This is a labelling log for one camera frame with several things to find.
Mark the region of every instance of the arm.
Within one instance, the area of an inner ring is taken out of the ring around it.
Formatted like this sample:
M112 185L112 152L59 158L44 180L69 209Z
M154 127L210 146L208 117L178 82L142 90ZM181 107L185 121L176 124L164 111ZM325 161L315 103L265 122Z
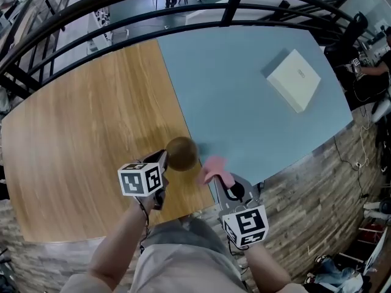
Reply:
M13 6L13 2L3 3L2 5L0 5L0 10L8 9L9 7Z
M291 283L288 272L274 260L260 242L250 246L244 254L260 292L275 293Z
M361 72L366 75L380 76L389 71L386 63L381 62L378 67L362 67Z
M145 210L153 208L153 196L143 200ZM137 202L131 204L116 228L95 250L88 272L103 280L112 290L120 283L136 250L145 227L145 215Z

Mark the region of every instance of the grey shorts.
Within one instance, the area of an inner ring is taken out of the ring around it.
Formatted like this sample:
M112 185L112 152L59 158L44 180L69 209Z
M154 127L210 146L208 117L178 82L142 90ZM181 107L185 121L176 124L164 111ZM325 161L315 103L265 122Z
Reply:
M236 259L230 254L219 236L203 220L190 219L188 226L176 219L161 223L152 228L149 237L142 245L147 248L153 244L187 244L205 247L226 256L236 268L239 268Z

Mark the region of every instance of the hand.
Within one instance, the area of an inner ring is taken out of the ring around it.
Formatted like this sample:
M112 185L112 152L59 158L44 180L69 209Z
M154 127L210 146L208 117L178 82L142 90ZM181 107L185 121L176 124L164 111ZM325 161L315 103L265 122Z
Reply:
M354 71L353 71L353 68L352 68L352 65L351 65L351 64L345 64L345 67L346 67L346 69L348 70L348 72L350 72L350 73L354 73Z
M159 150L156 152L149 153L148 155L137 159L133 161L132 163L152 163L156 162L159 163L160 169L162 171L162 181L163 181L163 188L157 190L153 195L150 195L148 197L138 197L137 199L144 205L146 210L149 212L152 208L156 210L161 210L164 202L164 198L166 197L166 187L168 186L169 182L164 177L164 173L167 170L168 166L168 155L166 150Z
M353 65L353 72L356 75L360 75L361 74L361 65Z

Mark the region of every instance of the wooden tabletop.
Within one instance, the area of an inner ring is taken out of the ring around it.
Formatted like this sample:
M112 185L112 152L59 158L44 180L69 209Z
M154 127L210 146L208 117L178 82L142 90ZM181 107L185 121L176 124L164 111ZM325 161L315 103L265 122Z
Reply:
M189 131L158 42L95 59L48 84L3 120L11 202L26 241L80 241L107 235L130 198L117 170ZM152 222L214 204L199 187L198 163L168 169L164 208Z

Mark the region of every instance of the curved railing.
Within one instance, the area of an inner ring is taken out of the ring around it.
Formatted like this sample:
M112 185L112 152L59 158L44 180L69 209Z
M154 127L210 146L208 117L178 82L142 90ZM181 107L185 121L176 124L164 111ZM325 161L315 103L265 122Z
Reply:
M32 91L36 91L42 86L48 84L59 76L69 72L70 70L90 61L100 57L109 52L118 50L120 48L124 48L129 45L133 45L138 42L142 42L144 40L148 40L151 38L156 38L163 35L174 34L177 32L190 31L193 29L201 29L207 27L216 27L216 26L231 26L231 25L247 25L247 26L285 26L292 27L296 29L305 29L308 31L326 31L330 33L331 41L337 42L342 36L341 31L336 31L335 29L326 29L324 28L324 24L329 24L330 26L337 26L342 29L346 29L346 26L337 23L337 20L342 18L347 22L352 21L353 19L338 9L346 0L332 0L332 1L322 1L322 0L300 0L306 5L301 5L300 7L293 8L284 8L274 7L270 5L261 5L261 4L244 4L240 3L241 0L228 0L227 3L206 3L206 4L197 4L197 5L184 5L179 7L174 7L171 9L164 10L156 10L153 12L148 12L140 15L136 15L125 20L121 20L107 26L103 26L93 32L90 32L78 39L70 42L69 44L63 46L62 48L52 52L50 55L46 56L44 53L44 58L41 62L36 64L35 66L31 66L30 64L27 71L22 70L16 63L25 55L28 51L36 47L42 40L48 40L48 37L56 33L58 30L65 27L67 24L71 23L78 18L87 15L95 10L98 10L103 7L107 7L111 4L115 4L117 2L124 0L80 0L60 12L54 14L51 18L44 21L40 27L36 30L30 32L25 38L23 38L14 48L7 52L8 49L2 48L0 51L0 82L3 87L11 90L18 96L22 98L27 98ZM224 9L224 15L220 21L212 21L206 23L198 23L198 24L189 24L179 27L173 27L168 29L162 29L160 31L151 32L148 34L140 35L137 37L133 37L122 42L118 42L101 50L98 50L88 56L83 57L82 59L77 60L64 67L63 69L53 73L53 62L54 59L59 57L60 55L66 53L67 51L73 49L74 47L91 40L99 35L112 31L114 29L137 23L140 21L144 21L150 18L155 18L158 16L170 15L174 13L182 13L182 12L190 12L196 10L211 10L211 9ZM272 15L266 16L264 18L258 20L234 20L233 17L237 9L254 9L254 10L269 10L274 11L274 14L277 12L280 13L280 16L277 19ZM330 12L334 17L331 20L325 19L320 16L316 16L313 13L319 10L326 10ZM286 20L290 20L293 17L297 16L305 16L309 19L315 20L316 24L300 24L300 23L290 23L286 22ZM46 65L50 64L50 74L46 79L42 79L42 71ZM36 72L40 71L40 77L38 80L32 77L32 75ZM18 80L19 82L26 85L28 88L25 90L21 86L17 85L15 81L12 81L10 78L6 77L6 74L10 74L14 77L14 80Z

